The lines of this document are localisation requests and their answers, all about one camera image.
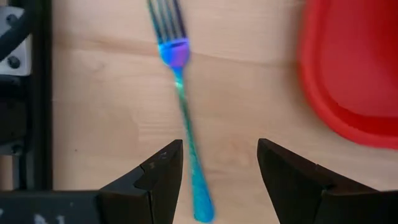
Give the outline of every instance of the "metal fork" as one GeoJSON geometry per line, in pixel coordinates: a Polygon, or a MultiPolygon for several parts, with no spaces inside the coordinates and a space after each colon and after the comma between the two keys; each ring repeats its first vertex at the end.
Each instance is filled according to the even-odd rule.
{"type": "Polygon", "coordinates": [[[193,216],[200,222],[208,223],[214,219],[215,210],[197,154],[183,84],[183,68],[190,55],[189,40],[177,0],[147,0],[147,2],[155,28],[160,56],[174,73],[175,86],[180,100],[189,145],[193,216]]]}

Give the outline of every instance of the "red plastic container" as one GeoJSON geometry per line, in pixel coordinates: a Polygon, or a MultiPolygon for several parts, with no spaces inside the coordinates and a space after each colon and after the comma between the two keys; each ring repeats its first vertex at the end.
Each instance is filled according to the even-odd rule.
{"type": "Polygon", "coordinates": [[[398,0],[307,0],[300,69],[331,129],[398,149],[398,0]]]}

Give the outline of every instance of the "bolt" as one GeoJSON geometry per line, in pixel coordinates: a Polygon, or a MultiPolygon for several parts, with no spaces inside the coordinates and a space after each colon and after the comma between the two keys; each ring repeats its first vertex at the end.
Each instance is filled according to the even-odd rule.
{"type": "Polygon", "coordinates": [[[6,21],[7,21],[7,24],[8,24],[9,26],[14,25],[15,22],[17,22],[17,20],[18,20],[18,17],[17,17],[16,15],[14,15],[14,14],[10,14],[10,15],[8,15],[8,16],[6,17],[6,21]]]}
{"type": "Polygon", "coordinates": [[[7,63],[13,69],[17,69],[21,65],[21,61],[15,56],[8,57],[7,58],[7,63]]]}

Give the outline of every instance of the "iridescent fork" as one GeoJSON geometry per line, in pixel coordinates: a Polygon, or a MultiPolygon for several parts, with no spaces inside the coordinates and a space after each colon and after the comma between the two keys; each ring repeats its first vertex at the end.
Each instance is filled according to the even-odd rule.
{"type": "Polygon", "coordinates": [[[189,145],[193,215],[196,220],[208,223],[214,219],[215,211],[198,158],[183,84],[183,68],[190,55],[189,40],[177,0],[147,1],[155,28],[159,53],[164,63],[174,73],[175,86],[180,100],[189,145]]]}

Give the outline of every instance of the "wooden surface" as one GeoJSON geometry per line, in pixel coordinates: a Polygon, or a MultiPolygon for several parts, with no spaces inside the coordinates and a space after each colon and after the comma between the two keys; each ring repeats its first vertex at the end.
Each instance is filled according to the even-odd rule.
{"type": "MultiPolygon", "coordinates": [[[[256,160],[268,138],[379,190],[398,189],[398,152],[349,142],[305,101],[296,48],[304,1],[181,1],[185,72],[215,223],[278,223],[256,160]]],[[[185,139],[172,73],[145,0],[53,2],[56,189],[97,189],[185,139]]],[[[174,223],[194,223],[189,167],[174,223]]]]}

